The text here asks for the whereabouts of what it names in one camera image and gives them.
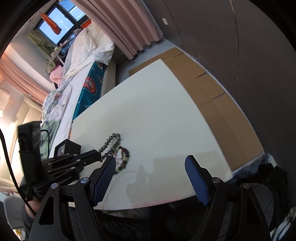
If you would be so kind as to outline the person's left hand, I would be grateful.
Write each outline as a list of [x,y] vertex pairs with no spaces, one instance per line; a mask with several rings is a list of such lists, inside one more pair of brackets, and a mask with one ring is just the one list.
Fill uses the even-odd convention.
[[31,201],[28,201],[28,204],[29,204],[29,206],[32,208],[32,210],[34,211],[34,212],[32,212],[29,208],[28,208],[28,206],[25,204],[25,210],[26,210],[26,212],[27,212],[27,214],[31,217],[31,218],[35,218],[36,217],[36,214],[37,214],[37,212],[39,211],[39,208],[40,208],[40,206],[41,206],[41,201],[39,201],[39,200],[31,200]]

